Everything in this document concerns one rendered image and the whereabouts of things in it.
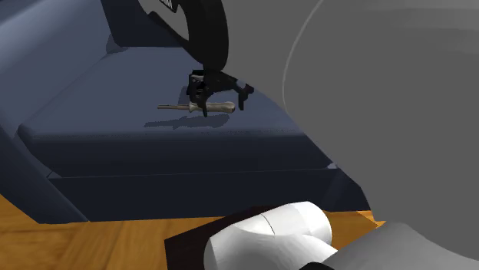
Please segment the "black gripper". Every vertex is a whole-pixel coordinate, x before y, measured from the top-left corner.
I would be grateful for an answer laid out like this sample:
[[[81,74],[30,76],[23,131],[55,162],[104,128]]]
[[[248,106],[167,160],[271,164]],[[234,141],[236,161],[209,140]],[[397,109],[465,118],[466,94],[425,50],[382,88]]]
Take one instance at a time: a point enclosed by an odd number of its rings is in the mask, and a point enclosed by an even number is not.
[[[190,97],[190,102],[196,104],[203,116],[207,117],[206,101],[213,94],[222,91],[237,92],[239,109],[244,110],[244,103],[254,90],[249,84],[239,86],[236,78],[221,71],[192,70],[189,75],[187,95]]]

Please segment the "dark blue sofa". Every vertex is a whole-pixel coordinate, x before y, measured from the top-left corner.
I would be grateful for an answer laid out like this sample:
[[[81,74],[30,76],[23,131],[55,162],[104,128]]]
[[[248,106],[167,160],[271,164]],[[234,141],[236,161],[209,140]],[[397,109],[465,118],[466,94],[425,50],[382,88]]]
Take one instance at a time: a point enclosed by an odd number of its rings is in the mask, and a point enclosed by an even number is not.
[[[138,0],[0,0],[0,195],[47,224],[369,208],[261,93],[168,110],[198,67]]]

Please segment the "dark robot stand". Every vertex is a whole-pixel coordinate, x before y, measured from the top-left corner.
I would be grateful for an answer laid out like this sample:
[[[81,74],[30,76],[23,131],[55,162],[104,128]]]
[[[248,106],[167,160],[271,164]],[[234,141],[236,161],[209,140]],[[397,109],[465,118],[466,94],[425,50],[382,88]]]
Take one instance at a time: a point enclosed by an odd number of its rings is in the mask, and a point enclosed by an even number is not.
[[[204,270],[204,249],[212,235],[235,222],[276,207],[254,206],[165,239],[167,270]]]

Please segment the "beige handled kitchen tool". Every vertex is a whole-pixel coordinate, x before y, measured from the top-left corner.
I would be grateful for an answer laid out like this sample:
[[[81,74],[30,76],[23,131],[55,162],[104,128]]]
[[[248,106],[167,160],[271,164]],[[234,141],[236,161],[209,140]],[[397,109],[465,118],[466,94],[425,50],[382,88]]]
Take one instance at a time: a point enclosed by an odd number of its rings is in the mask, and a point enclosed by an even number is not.
[[[157,106],[159,110],[187,110],[189,112],[202,111],[202,112],[214,112],[214,113],[227,113],[231,114],[235,111],[236,106],[233,102],[227,101],[223,103],[205,103],[204,107],[200,107],[198,104],[189,102],[188,104],[160,104]]]

